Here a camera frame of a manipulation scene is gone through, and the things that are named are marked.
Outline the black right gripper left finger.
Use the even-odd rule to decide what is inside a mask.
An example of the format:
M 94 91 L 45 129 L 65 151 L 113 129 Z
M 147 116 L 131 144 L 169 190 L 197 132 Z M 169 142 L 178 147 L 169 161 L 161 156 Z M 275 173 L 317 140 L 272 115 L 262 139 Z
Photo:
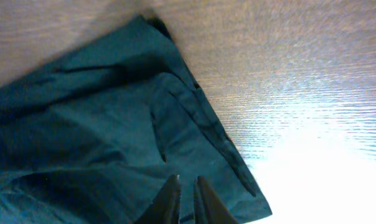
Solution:
M 171 175 L 134 224 L 179 224 L 180 201 L 179 176 Z

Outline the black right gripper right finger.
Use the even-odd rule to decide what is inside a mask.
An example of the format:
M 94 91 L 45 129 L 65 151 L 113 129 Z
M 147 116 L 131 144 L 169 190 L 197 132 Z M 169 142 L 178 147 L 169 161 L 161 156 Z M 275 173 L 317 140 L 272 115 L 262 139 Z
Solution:
M 194 182 L 194 221 L 196 224 L 239 224 L 203 176 Z

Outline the dark green shorts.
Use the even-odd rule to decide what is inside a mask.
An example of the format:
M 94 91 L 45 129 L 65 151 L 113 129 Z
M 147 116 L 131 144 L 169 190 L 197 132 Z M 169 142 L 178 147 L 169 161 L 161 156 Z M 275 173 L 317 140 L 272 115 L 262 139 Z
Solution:
M 239 223 L 269 203 L 166 26 L 136 17 L 0 88 L 0 223 L 134 223 L 171 175 Z

